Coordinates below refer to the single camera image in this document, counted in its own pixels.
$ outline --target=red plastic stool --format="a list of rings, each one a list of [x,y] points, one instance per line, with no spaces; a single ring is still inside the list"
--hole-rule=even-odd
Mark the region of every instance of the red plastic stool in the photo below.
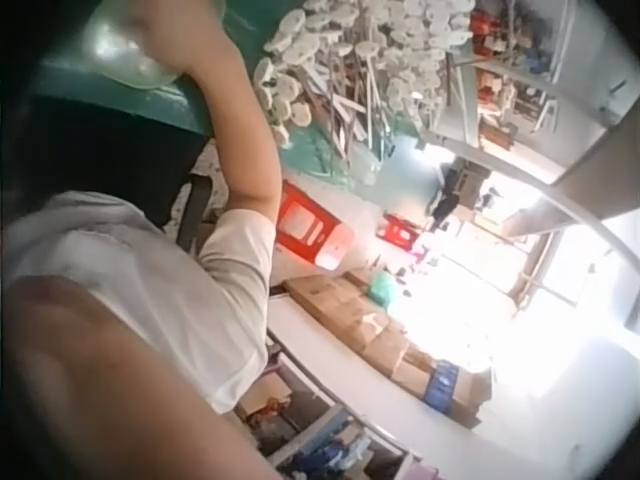
[[[387,224],[384,230],[379,231],[376,236],[391,245],[401,248],[405,252],[411,252],[421,232],[406,220],[390,213],[385,213],[384,218]]]
[[[291,183],[284,182],[276,242],[314,265],[335,270],[354,237],[344,223]]]

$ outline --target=green plastic bag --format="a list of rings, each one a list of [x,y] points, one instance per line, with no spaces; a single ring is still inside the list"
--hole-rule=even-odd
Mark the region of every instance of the green plastic bag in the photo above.
[[[385,310],[389,308],[398,293],[396,279],[388,272],[374,275],[367,291],[367,297]]]

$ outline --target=bright light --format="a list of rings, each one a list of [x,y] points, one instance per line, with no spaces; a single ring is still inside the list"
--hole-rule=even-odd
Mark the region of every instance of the bright light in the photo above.
[[[444,147],[439,147],[438,145],[427,144],[422,152],[429,163],[433,163],[438,166],[452,163],[456,159],[455,153]]]

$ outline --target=blue object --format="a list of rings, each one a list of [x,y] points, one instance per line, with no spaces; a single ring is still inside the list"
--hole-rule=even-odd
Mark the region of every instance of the blue object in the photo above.
[[[453,400],[453,392],[460,369],[451,362],[441,360],[427,385],[423,401],[434,410],[446,413]]]
[[[347,448],[341,442],[332,440],[310,455],[297,455],[292,463],[296,471],[313,477],[331,470],[346,453]]]

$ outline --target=person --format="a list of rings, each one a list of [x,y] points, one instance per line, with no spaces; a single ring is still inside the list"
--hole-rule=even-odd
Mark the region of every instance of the person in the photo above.
[[[276,479],[219,414],[267,361],[277,148],[209,0],[131,8],[145,52],[191,76],[206,99],[225,213],[197,262],[101,192],[57,195],[9,224],[5,366],[83,478]]]

